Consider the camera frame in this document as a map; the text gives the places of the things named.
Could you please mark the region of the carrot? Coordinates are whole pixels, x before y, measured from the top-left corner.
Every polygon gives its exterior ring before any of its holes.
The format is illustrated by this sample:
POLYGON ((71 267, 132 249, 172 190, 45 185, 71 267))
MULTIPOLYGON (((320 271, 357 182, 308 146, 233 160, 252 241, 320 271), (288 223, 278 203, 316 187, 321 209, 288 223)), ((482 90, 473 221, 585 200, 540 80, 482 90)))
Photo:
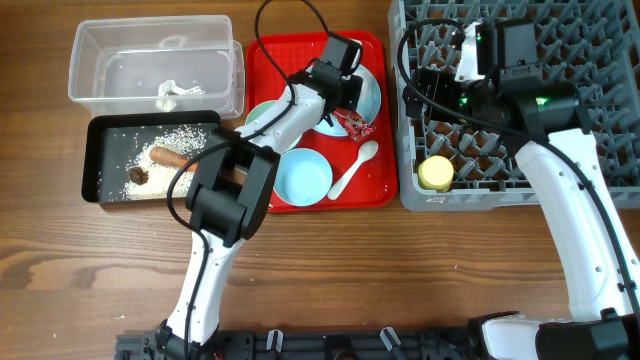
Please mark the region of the carrot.
POLYGON ((189 162, 189 158, 168 148, 155 146, 149 152, 149 158, 157 164, 179 169, 189 162))

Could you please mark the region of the light blue plate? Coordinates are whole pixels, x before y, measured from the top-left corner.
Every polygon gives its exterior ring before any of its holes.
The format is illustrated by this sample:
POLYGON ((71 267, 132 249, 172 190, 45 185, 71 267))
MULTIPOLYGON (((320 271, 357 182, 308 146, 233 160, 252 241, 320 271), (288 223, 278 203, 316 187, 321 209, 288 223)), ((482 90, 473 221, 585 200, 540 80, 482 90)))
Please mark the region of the light blue plate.
MULTIPOLYGON (((381 107, 381 89, 374 75, 364 66, 359 65, 354 76, 363 79, 362 89, 358 100, 356 112, 371 125, 377 117, 381 107)), ((338 118, 330 115, 333 125, 330 126, 327 121, 321 120, 314 127, 314 130, 320 134, 330 137, 346 137, 348 132, 339 123, 338 118)))

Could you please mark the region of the red snack wrapper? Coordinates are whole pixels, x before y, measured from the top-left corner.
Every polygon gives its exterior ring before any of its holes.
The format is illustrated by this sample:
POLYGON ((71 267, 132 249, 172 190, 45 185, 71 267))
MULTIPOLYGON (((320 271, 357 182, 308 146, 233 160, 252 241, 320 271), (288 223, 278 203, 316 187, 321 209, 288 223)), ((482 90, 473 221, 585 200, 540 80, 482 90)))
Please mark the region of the red snack wrapper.
POLYGON ((367 122, 357 111, 337 109, 333 112, 338 123, 354 141, 363 140, 374 132, 375 127, 367 122))

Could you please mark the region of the green bowl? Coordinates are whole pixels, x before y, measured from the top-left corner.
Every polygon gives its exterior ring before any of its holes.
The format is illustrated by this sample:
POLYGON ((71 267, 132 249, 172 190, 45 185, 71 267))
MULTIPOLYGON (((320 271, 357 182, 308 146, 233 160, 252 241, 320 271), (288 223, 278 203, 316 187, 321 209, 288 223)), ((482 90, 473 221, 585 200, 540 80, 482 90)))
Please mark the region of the green bowl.
MULTIPOLYGON (((245 119, 245 125, 255 121, 261 115, 263 115, 267 110, 269 110, 277 101, 276 100, 268 100, 256 105, 247 115, 245 119)), ((287 148, 286 151, 292 150, 295 148, 299 141, 301 140, 301 136, 299 136, 294 142, 287 148)))

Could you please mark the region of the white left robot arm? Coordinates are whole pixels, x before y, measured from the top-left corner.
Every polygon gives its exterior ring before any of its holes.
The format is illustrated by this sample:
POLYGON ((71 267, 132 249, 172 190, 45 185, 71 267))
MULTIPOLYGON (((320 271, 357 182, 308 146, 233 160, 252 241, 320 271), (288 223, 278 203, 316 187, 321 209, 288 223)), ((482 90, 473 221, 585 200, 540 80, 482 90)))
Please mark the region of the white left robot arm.
POLYGON ((362 44, 329 33, 321 56, 285 79, 282 95, 258 119, 235 130, 220 125, 205 149, 178 169, 196 169, 177 221, 192 233, 192 254, 178 303, 156 332, 169 359, 213 359, 212 339, 232 264, 263 222, 280 158, 337 109, 355 109, 363 80, 362 44))

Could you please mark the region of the yellow cup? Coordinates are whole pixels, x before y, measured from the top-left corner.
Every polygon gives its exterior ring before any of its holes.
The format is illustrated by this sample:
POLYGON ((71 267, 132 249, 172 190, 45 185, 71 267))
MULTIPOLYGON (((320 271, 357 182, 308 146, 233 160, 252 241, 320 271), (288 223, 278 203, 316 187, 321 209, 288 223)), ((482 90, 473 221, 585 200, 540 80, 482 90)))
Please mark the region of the yellow cup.
POLYGON ((453 180, 454 167, 444 156, 433 155, 418 166, 417 176, 422 189, 447 192, 453 180))

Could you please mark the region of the white tissue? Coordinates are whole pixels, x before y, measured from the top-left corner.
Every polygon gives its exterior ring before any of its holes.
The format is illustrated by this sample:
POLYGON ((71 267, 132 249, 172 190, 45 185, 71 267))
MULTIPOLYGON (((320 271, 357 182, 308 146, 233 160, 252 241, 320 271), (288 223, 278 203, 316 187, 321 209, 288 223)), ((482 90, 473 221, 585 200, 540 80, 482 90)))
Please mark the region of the white tissue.
POLYGON ((177 107, 176 96, 183 95, 204 95, 205 91, 200 86, 192 88, 182 88, 174 80, 166 80, 158 87, 158 98, 155 107, 160 112, 171 112, 177 107))

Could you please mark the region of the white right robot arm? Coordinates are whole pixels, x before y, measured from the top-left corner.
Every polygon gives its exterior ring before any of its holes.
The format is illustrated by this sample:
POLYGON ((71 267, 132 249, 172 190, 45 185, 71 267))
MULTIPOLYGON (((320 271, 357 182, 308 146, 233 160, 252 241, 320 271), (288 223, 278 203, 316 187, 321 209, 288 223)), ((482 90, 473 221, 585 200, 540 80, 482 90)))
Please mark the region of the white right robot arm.
POLYGON ((472 359, 635 359, 639 259, 600 168, 578 89, 547 85, 528 18, 475 30, 477 80, 436 105, 451 121, 500 134, 534 190, 560 257, 567 320, 517 312, 468 324, 472 359))

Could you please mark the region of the white plastic spoon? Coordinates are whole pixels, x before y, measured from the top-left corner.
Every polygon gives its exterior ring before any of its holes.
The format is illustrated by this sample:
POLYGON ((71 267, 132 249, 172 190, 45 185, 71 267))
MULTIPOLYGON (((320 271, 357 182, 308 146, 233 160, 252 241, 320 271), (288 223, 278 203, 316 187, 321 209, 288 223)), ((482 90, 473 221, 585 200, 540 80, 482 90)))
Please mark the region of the white plastic spoon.
POLYGON ((330 200, 336 200, 344 192, 358 169, 367 161, 371 160, 378 152, 379 144, 375 140, 363 143, 357 154, 355 162, 347 169, 340 179, 330 188, 327 197, 330 200))

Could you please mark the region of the light blue bowl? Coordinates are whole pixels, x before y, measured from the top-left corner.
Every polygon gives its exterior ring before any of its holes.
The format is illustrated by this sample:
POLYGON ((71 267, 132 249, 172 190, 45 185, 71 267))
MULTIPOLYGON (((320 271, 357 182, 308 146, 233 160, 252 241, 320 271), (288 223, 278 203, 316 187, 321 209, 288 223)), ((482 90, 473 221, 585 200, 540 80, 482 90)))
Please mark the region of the light blue bowl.
POLYGON ((322 154, 295 148, 280 158, 274 191, 288 205, 308 207, 327 195, 332 181, 331 165, 322 154))

